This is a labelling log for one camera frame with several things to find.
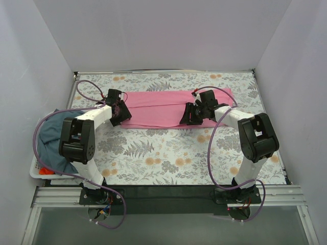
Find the pink t shirt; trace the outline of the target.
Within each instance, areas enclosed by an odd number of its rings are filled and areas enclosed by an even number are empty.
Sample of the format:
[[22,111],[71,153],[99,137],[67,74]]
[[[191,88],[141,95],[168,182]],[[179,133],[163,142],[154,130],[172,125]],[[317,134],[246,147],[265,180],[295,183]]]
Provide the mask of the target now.
[[201,125],[181,125],[179,122],[188,102],[194,102],[189,90],[127,92],[125,104],[132,118],[122,122],[121,128],[194,129],[213,128],[216,125],[209,119],[205,119]]

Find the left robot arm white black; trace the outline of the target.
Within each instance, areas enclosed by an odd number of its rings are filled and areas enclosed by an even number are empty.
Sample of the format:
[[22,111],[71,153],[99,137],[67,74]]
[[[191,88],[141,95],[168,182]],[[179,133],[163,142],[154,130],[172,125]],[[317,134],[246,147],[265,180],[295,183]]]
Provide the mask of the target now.
[[96,129],[106,122],[116,127],[132,118],[122,93],[120,90],[109,89],[104,98],[105,106],[92,109],[81,116],[67,117],[62,125],[59,154],[74,166],[78,176],[83,178],[81,187],[86,196],[97,204],[104,204],[109,192],[101,187],[106,182],[94,160]]

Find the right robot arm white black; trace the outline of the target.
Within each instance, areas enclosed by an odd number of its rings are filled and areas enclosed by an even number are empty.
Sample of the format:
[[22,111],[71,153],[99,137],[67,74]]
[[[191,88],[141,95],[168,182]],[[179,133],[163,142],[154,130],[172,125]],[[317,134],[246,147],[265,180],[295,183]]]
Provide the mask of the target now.
[[242,203],[255,194],[259,172],[266,161],[279,149],[279,141],[266,113],[251,114],[237,109],[237,104],[229,106],[219,103],[212,86],[202,87],[192,92],[194,102],[186,103],[180,124],[201,125],[205,119],[229,126],[239,132],[243,160],[230,187],[214,185],[228,201]]

